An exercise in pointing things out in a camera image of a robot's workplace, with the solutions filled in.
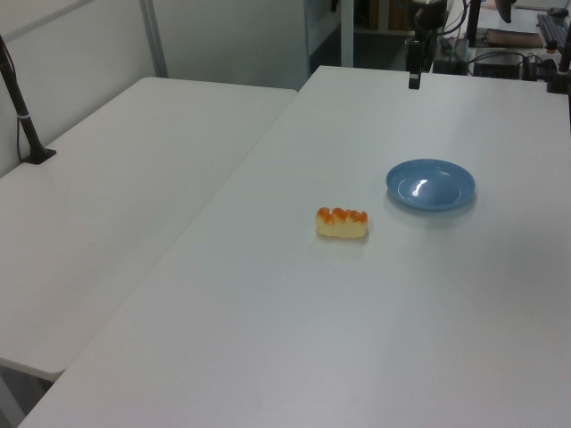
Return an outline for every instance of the white panel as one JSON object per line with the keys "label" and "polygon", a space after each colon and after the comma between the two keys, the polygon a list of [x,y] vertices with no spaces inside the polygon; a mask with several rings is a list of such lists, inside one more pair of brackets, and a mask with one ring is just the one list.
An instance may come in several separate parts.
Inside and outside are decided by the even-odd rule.
{"label": "white panel", "polygon": [[308,77],[303,0],[154,2],[172,78],[300,89]]}
{"label": "white panel", "polygon": [[2,0],[0,34],[6,35],[32,25],[66,7],[80,3],[78,0]]}
{"label": "white panel", "polygon": [[[143,77],[153,59],[137,0],[98,0],[8,43],[43,144]],[[0,82],[0,176],[17,165],[16,116]],[[22,148],[28,143],[23,139]]]}
{"label": "white panel", "polygon": [[331,12],[331,0],[307,0],[307,40],[310,54],[339,26],[341,6]]}

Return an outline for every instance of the bread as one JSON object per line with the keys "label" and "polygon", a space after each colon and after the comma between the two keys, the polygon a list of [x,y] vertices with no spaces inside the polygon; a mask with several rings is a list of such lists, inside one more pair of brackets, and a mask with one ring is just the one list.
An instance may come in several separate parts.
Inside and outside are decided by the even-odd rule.
{"label": "bread", "polygon": [[367,234],[365,211],[321,208],[315,216],[318,234],[334,238],[362,238]]}

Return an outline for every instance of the black stand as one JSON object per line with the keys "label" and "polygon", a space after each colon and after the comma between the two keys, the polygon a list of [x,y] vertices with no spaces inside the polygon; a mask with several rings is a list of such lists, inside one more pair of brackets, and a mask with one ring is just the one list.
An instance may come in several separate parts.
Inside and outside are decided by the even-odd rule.
{"label": "black stand", "polygon": [[39,165],[54,156],[55,150],[46,149],[39,142],[36,129],[34,128],[31,117],[29,116],[28,107],[26,107],[24,98],[21,96],[20,88],[18,87],[16,77],[14,76],[12,66],[10,65],[10,59],[2,36],[0,36],[0,72],[2,72],[2,77],[4,78],[4,82],[8,88],[8,93],[12,98],[12,103],[16,109],[16,114],[20,120],[21,127],[24,129],[24,133],[28,138],[29,157],[23,161]]}
{"label": "black stand", "polygon": [[476,46],[476,31],[478,27],[478,18],[480,17],[480,2],[474,0],[470,2],[468,12],[468,26],[466,27],[466,38],[468,39],[468,47]]}
{"label": "black stand", "polygon": [[567,31],[567,40],[561,55],[561,62],[557,74],[551,82],[547,83],[547,92],[552,94],[571,94],[569,91],[569,63],[571,62],[571,28]]}
{"label": "black stand", "polygon": [[410,0],[407,10],[414,38],[407,45],[409,89],[420,88],[420,76],[430,70],[436,52],[436,30],[444,25],[446,0]]}

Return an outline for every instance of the cable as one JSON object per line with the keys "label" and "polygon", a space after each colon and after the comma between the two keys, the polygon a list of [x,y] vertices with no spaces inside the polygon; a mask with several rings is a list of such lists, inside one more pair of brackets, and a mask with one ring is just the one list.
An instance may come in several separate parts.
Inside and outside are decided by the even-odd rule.
{"label": "cable", "polygon": [[[6,52],[6,56],[8,57],[8,61],[10,62],[10,67],[12,68],[12,73],[14,75],[14,80],[18,81],[18,77],[16,76],[16,67],[14,66],[14,61],[12,60],[12,56],[10,55],[10,51],[8,51],[8,46],[2,41],[2,49]],[[18,153],[18,161],[22,163],[21,159],[21,152],[20,152],[20,118],[16,116],[16,152]]]}
{"label": "cable", "polygon": [[462,58],[460,58],[460,56],[456,53],[456,45],[458,44],[458,41],[460,40],[460,28],[458,28],[458,34],[456,35],[456,40],[454,41],[454,47],[452,48],[452,56],[454,56],[455,58],[458,58],[460,60],[460,62],[462,62]]}
{"label": "cable", "polygon": [[[471,3],[472,3],[471,1],[468,2],[467,7],[470,7],[470,4],[471,4]],[[462,13],[464,13],[464,11],[462,11],[462,12],[460,13],[460,15],[458,15],[454,21],[452,21],[451,23],[449,23],[449,24],[444,28],[444,31],[447,31],[448,28],[449,28],[451,25],[453,25],[457,20],[459,20],[459,19],[462,17]]]}
{"label": "cable", "polygon": [[468,4],[466,0],[462,0],[462,5],[464,6],[464,10],[462,11],[462,17],[460,18],[460,22],[454,27],[453,29],[445,30],[442,33],[438,33],[437,36],[446,36],[447,34],[452,34],[454,31],[459,29],[464,21],[466,20],[466,15],[468,14]]}
{"label": "cable", "polygon": [[473,60],[466,62],[466,65],[469,65],[473,62],[478,62],[480,60],[487,60],[488,58],[494,58],[496,56],[502,56],[502,55],[518,55],[521,56],[524,59],[524,61],[527,60],[527,57],[519,52],[488,52],[488,53],[483,53],[474,58]]}
{"label": "cable", "polygon": [[543,58],[541,56],[537,56],[535,53],[531,52],[527,54],[527,59],[530,61],[534,59],[536,62],[539,62],[540,64],[543,62]]}

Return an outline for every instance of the tabletop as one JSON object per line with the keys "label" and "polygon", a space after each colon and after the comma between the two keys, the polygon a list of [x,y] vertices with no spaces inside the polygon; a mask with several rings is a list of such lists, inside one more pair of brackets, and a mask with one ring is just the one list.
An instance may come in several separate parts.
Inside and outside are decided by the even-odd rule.
{"label": "tabletop", "polygon": [[54,380],[295,91],[145,78],[0,179],[0,364]]}
{"label": "tabletop", "polygon": [[[320,68],[22,428],[567,426],[567,98],[408,77]],[[394,202],[415,158],[476,200]],[[319,238],[322,206],[367,238]]]}

